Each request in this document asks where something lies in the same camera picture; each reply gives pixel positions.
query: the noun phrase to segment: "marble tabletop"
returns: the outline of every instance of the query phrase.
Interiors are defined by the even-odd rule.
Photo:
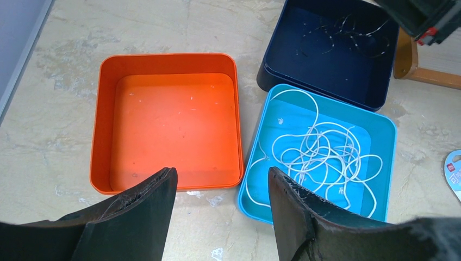
[[[99,65],[114,54],[222,52],[239,74],[248,156],[266,92],[256,74],[283,0],[56,0],[0,127],[0,220],[61,216],[107,196],[89,182]],[[388,221],[461,216],[443,161],[461,148],[461,91],[392,79],[379,111],[398,127]],[[179,192],[164,260],[278,260],[270,225],[238,189]]]

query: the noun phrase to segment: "empty orange container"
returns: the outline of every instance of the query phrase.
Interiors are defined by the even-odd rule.
[[[91,184],[116,194],[162,167],[178,170],[178,190],[240,183],[238,80],[230,56],[121,55],[102,63]]]

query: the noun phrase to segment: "tangled white cord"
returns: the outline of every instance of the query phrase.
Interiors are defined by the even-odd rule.
[[[347,206],[344,207],[344,209],[349,209],[351,207],[351,202],[350,202],[349,198],[347,197],[347,190],[346,190],[347,189],[347,184],[349,182],[363,184],[366,187],[366,189],[368,190],[368,192],[370,193],[371,197],[373,198],[374,205],[373,205],[372,210],[370,211],[370,214],[367,216],[368,218],[370,218],[373,215],[373,213],[375,212],[375,210],[376,210],[377,202],[376,202],[376,197],[375,197],[373,191],[370,189],[370,187],[367,185],[366,182],[376,178],[379,175],[379,173],[381,172],[381,169],[383,167],[383,161],[382,161],[381,157],[378,156],[378,155],[374,155],[374,154],[360,155],[360,153],[361,153],[360,143],[359,143],[357,137],[351,132],[351,129],[353,127],[348,129],[348,128],[345,128],[344,126],[342,126],[340,124],[337,124],[337,123],[334,123],[334,122],[320,122],[320,123],[317,123],[317,121],[319,119],[319,106],[317,105],[317,102],[314,100],[314,98],[310,94],[308,94],[307,92],[304,92],[304,91],[301,91],[301,90],[293,90],[293,89],[284,90],[284,91],[279,92],[275,96],[273,96],[269,100],[269,102],[274,100],[277,96],[279,96],[279,95],[281,95],[283,93],[286,93],[286,92],[300,92],[302,94],[307,95],[313,101],[313,103],[315,105],[316,116],[315,116],[314,122],[312,123],[312,126],[308,127],[308,131],[305,134],[298,134],[298,135],[284,134],[284,135],[281,135],[278,138],[276,138],[274,140],[274,142],[272,143],[272,156],[273,156],[273,158],[277,162],[284,165],[288,169],[288,176],[292,177],[291,173],[294,172],[295,175],[292,178],[296,182],[298,182],[300,185],[302,185],[307,180],[307,177],[309,177],[309,179],[313,183],[318,184],[319,186],[315,190],[313,190],[314,193],[317,192],[324,185],[326,185],[327,186],[326,191],[325,191],[325,199],[326,200],[328,200],[328,192],[333,186],[342,185],[342,191],[343,191],[344,199],[347,202]],[[319,132],[318,127],[319,126],[324,126],[324,125],[326,125],[326,126],[332,125],[332,126],[339,127],[340,129],[344,130],[344,132],[341,132],[341,131],[336,130],[336,129],[329,129],[329,130],[326,130],[324,132]],[[342,136],[345,136],[346,139],[345,139],[344,145],[343,146],[331,147],[331,143],[330,143],[330,139],[328,137],[328,134],[340,134]],[[276,145],[276,143],[278,141],[280,141],[280,140],[282,140],[284,138],[287,138],[287,137],[290,137],[290,138],[303,138],[303,140],[302,140],[299,148],[289,148],[289,149],[283,151],[280,154],[280,156],[277,157],[276,154],[275,154],[275,151],[274,151],[274,147],[275,147],[275,145]],[[321,146],[320,145],[321,140],[324,140],[326,142],[327,146]],[[264,152],[263,148],[261,147],[261,143],[259,142],[259,140],[258,140],[258,146],[259,146],[259,149],[262,151],[264,156],[262,158],[260,158],[260,159],[255,160],[250,165],[250,169],[253,166],[255,166],[255,164],[257,164],[257,163],[259,163],[259,162],[261,162],[263,160],[269,159],[269,157],[267,156],[267,154]],[[295,152],[295,153],[299,154],[299,156],[292,159],[292,160],[290,160],[289,163],[288,163],[287,161],[283,160],[284,155],[286,153],[288,153],[288,152]],[[364,180],[361,180],[360,178],[358,178],[358,175],[360,173],[360,169],[361,169],[361,166],[362,166],[362,159],[370,158],[370,157],[377,158],[381,163],[380,167],[379,167],[378,171],[376,172],[376,174],[374,174],[372,177],[364,179]],[[339,162],[340,165],[341,165],[341,168],[338,169],[337,167],[333,166],[333,164],[331,162],[332,160],[336,160],[336,162]],[[324,175],[322,181],[317,181],[312,176],[312,171],[315,170],[315,169],[318,169],[320,166],[323,166],[323,165],[326,168],[325,175]],[[339,173],[339,177],[335,182],[327,182],[328,174],[331,172],[331,170]],[[250,195],[250,192],[248,190],[248,182],[246,182],[245,188],[246,188],[246,192],[247,192],[248,197],[250,198],[250,200],[253,203],[255,203],[256,205],[259,205],[259,206],[264,206],[264,207],[268,207],[268,208],[271,207],[268,204],[257,202],[256,200],[254,200],[252,198],[252,196]]]

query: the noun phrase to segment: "wooden object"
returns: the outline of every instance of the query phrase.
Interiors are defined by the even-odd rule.
[[[454,46],[454,50],[450,59],[444,57],[440,57],[440,59],[425,58],[423,64],[420,61],[421,57],[419,57],[417,43],[405,31],[400,29],[394,61],[394,77],[396,79],[417,80],[461,90],[461,73],[457,73],[461,68],[461,59],[457,60],[456,57],[459,50],[456,50],[456,45],[451,45]],[[431,49],[429,48],[435,49],[437,47],[426,46],[423,48],[430,51]]]

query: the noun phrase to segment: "plastic bin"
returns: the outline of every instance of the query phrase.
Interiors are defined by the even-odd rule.
[[[344,31],[367,34],[384,26],[370,37],[354,35],[353,41],[339,33],[347,16]],[[322,25],[328,33],[317,29]],[[287,83],[376,111],[386,99],[398,29],[382,8],[362,0],[287,0],[259,69],[258,85],[269,91]]]
[[[238,194],[238,205],[241,211],[253,219],[267,223],[272,223],[271,209],[253,203],[246,192],[246,184],[248,184],[250,195],[255,201],[263,204],[270,204],[267,183],[269,168],[276,166],[282,171],[285,171],[285,173],[288,173],[288,169],[277,162],[272,156],[271,150],[274,140],[283,134],[306,133],[315,117],[313,102],[310,101],[307,96],[299,92],[286,92],[279,95],[274,100],[269,101],[277,93],[289,89],[300,90],[291,85],[280,84],[272,88],[267,96],[248,160],[247,169]],[[397,134],[394,123],[385,116],[328,97],[316,94],[311,95],[319,106],[319,122],[335,122],[346,128],[354,126],[351,131],[357,136],[360,142],[362,147],[361,155],[376,154],[382,158],[383,167],[380,174],[366,183],[373,191],[377,200],[377,207],[371,218],[385,221],[387,218]],[[269,158],[249,168],[253,162],[264,157],[258,141],[260,142],[262,150]],[[291,144],[291,140],[288,139],[286,142],[277,143],[275,151],[281,152],[287,147],[299,147],[300,142],[298,140],[293,142],[294,143]],[[331,146],[334,147],[336,145],[344,145],[344,141],[338,141],[338,143],[335,144],[334,141],[331,140]],[[369,158],[363,161],[359,178],[362,180],[370,178],[377,172],[379,166],[379,160],[376,158]],[[324,177],[324,174],[325,169],[312,171],[312,175],[323,175]],[[373,208],[372,197],[368,190],[364,189],[362,184],[356,184],[355,187],[352,187],[354,184],[347,185],[347,195],[351,201],[351,208],[349,210],[356,214],[367,216]],[[316,184],[309,182],[305,182],[304,185],[310,190],[317,187]],[[338,190],[340,187],[342,186],[335,185],[332,189]],[[325,188],[317,192],[317,194],[323,196],[322,193],[325,194]],[[332,192],[329,193],[329,196],[333,203],[340,207],[344,207],[345,202],[342,196],[335,196]]]
[[[238,81],[228,55],[126,55],[102,63],[91,184],[116,194],[163,167],[177,169],[178,190],[240,183]]]

